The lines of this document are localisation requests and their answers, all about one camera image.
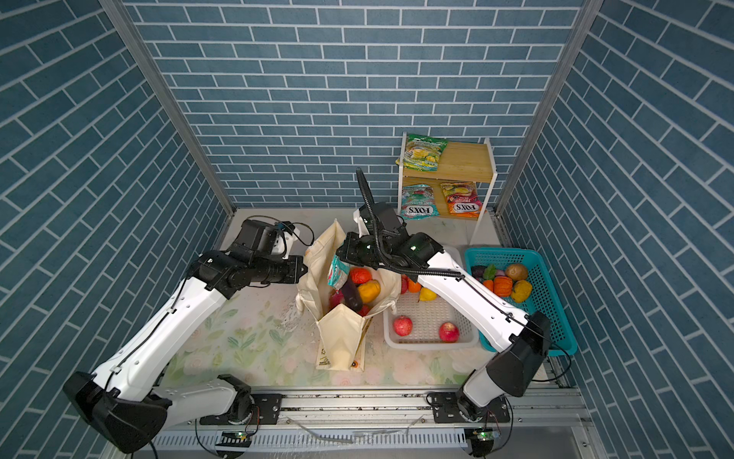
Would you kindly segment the red tomato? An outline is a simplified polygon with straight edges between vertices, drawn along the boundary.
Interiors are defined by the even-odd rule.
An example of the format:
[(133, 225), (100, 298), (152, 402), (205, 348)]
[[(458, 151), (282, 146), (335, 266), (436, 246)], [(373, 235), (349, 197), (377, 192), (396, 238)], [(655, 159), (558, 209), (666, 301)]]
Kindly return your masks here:
[(367, 268), (352, 268), (349, 273), (351, 281), (359, 286), (373, 279), (371, 271)]

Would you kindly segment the teal Fox's candy bag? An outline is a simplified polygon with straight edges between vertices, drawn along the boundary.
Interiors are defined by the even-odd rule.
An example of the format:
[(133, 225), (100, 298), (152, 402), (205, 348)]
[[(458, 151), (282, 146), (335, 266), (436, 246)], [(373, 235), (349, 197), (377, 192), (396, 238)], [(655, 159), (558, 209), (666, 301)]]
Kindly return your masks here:
[(351, 266), (335, 254), (328, 271), (328, 285), (335, 290), (340, 290), (350, 279), (350, 271)]

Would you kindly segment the purple eggplant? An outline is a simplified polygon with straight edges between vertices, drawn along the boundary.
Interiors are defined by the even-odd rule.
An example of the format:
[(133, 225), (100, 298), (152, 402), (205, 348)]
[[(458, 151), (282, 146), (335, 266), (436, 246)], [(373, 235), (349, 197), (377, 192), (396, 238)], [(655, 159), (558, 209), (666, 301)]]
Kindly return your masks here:
[(343, 296), (342, 303), (350, 310), (359, 313), (363, 307), (363, 301), (359, 294), (359, 288), (353, 283), (353, 280), (348, 278), (339, 291)]

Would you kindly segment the pink dragon fruit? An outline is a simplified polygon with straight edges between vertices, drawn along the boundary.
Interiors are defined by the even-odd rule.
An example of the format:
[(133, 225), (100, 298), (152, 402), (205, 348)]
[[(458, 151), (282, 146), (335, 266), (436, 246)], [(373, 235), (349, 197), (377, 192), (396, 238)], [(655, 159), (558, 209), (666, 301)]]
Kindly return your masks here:
[(329, 296), (329, 308), (333, 310), (340, 304), (344, 304), (344, 295), (340, 290), (334, 290)]

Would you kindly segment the orange Fox's candy bag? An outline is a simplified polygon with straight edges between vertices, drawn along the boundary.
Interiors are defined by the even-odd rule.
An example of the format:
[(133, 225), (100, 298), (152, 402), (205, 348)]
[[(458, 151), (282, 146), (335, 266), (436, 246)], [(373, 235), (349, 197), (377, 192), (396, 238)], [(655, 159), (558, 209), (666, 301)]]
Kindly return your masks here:
[(450, 215), (478, 218), (482, 202), (473, 182), (445, 182), (440, 185)]

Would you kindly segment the cream canvas grocery bag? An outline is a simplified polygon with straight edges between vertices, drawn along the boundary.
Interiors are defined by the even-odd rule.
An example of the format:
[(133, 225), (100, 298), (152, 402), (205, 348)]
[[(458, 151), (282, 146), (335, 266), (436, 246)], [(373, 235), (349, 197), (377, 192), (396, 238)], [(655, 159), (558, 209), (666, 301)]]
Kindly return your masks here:
[(324, 355), (317, 365), (331, 371), (346, 371), (358, 361), (359, 346), (374, 317), (386, 310), (394, 312), (401, 294), (401, 277), (397, 273), (379, 269), (370, 274), (380, 283), (380, 294), (369, 302), (366, 316), (346, 305), (331, 307), (329, 296), (333, 288), (328, 285), (328, 273), (336, 250), (346, 238), (346, 232), (334, 221), (315, 243), (306, 250), (304, 265), (306, 275), (297, 283), (296, 308), (300, 313), (312, 314), (321, 338)]

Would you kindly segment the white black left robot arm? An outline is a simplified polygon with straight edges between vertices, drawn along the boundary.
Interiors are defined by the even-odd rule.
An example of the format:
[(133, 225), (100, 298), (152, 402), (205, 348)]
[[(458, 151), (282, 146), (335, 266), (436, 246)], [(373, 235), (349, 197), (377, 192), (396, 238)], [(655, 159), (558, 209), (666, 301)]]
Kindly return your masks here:
[(204, 417), (248, 425), (252, 389), (231, 374), (200, 386), (160, 391), (171, 359), (204, 322), (248, 287), (298, 283), (308, 269), (291, 253), (299, 225), (249, 218), (229, 248), (201, 254), (172, 297), (133, 338), (91, 373), (76, 371), (63, 392), (80, 418), (122, 453), (152, 446), (160, 431)]

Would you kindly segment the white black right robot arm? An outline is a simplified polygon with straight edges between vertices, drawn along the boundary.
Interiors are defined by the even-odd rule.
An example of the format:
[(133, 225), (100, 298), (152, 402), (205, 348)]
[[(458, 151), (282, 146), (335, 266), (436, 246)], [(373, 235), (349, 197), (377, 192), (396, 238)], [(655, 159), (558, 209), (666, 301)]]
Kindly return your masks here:
[(368, 202), (354, 212), (354, 220), (359, 230), (347, 233), (336, 251), (340, 260), (406, 275), (437, 293), (490, 340), (494, 357), (458, 391), (462, 416), (474, 421), (503, 397), (523, 396), (552, 344), (546, 316), (529, 315), (489, 292), (432, 237), (410, 234), (390, 206)]

